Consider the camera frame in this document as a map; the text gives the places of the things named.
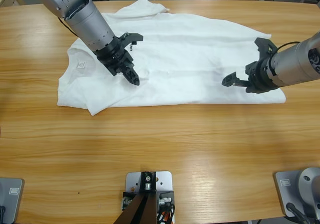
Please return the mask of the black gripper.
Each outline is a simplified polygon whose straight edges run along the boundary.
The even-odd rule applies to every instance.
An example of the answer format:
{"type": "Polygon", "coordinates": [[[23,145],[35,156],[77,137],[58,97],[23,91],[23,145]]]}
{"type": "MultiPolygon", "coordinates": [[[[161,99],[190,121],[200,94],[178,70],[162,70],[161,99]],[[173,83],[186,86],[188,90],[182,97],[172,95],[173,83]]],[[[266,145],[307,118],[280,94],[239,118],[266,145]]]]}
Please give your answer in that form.
{"type": "Polygon", "coordinates": [[[245,67],[245,73],[248,75],[247,80],[240,80],[237,73],[233,72],[222,80],[223,86],[245,87],[246,93],[265,93],[278,89],[279,86],[273,83],[268,76],[268,58],[248,64],[245,67]]]}
{"type": "Polygon", "coordinates": [[[128,44],[127,38],[114,37],[111,43],[106,44],[101,50],[96,50],[94,54],[113,76],[122,73],[130,84],[139,86],[140,79],[133,69],[133,59],[125,50],[128,44]]]}

